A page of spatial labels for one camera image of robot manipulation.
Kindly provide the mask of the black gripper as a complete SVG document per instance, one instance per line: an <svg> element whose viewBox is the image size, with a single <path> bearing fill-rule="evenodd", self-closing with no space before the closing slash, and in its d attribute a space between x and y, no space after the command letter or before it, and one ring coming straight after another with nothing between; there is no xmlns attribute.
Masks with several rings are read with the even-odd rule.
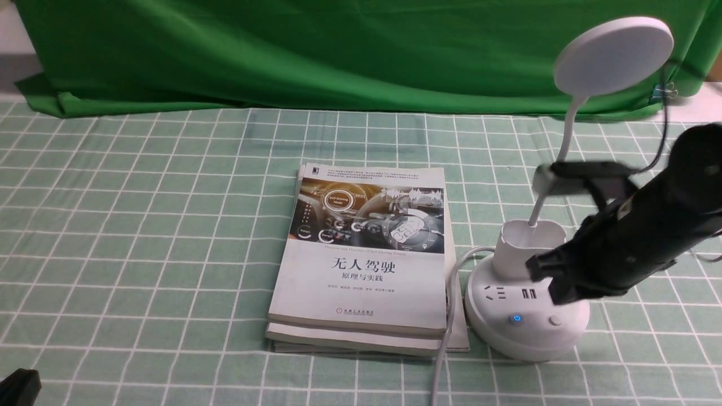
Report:
<svg viewBox="0 0 722 406"><path fill-rule="evenodd" d="M720 124L685 130L665 169L626 200L588 216L570 241L526 260L531 282L552 278L555 306L622 296L720 232Z"/></svg>

